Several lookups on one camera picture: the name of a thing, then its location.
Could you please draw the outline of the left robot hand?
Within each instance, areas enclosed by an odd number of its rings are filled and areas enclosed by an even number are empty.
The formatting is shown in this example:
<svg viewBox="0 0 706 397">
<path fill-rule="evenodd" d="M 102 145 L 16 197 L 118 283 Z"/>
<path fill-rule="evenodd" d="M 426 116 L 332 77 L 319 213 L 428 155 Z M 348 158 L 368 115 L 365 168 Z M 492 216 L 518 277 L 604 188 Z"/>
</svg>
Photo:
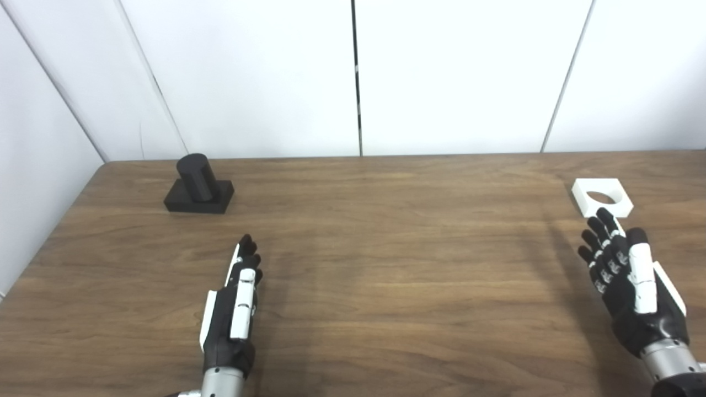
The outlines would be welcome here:
<svg viewBox="0 0 706 397">
<path fill-rule="evenodd" d="M 244 377 L 255 364 L 256 349 L 250 339 L 258 306 L 257 289 L 263 278 L 258 246 L 250 234 L 237 243 L 226 281 L 219 291 L 209 291 L 199 341 L 202 370 L 232 368 Z"/>
</svg>

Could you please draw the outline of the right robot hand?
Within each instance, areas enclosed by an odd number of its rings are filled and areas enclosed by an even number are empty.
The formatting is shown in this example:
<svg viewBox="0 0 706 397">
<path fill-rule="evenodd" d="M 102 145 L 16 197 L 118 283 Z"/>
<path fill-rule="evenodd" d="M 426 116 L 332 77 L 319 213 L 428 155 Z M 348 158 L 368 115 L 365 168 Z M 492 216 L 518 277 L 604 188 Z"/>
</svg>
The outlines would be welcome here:
<svg viewBox="0 0 706 397">
<path fill-rule="evenodd" d="M 618 342 L 635 357 L 658 341 L 690 344 L 685 304 L 653 258 L 646 231 L 623 229 L 605 207 L 587 225 L 581 234 L 585 243 L 577 253 L 602 297 Z"/>
</svg>

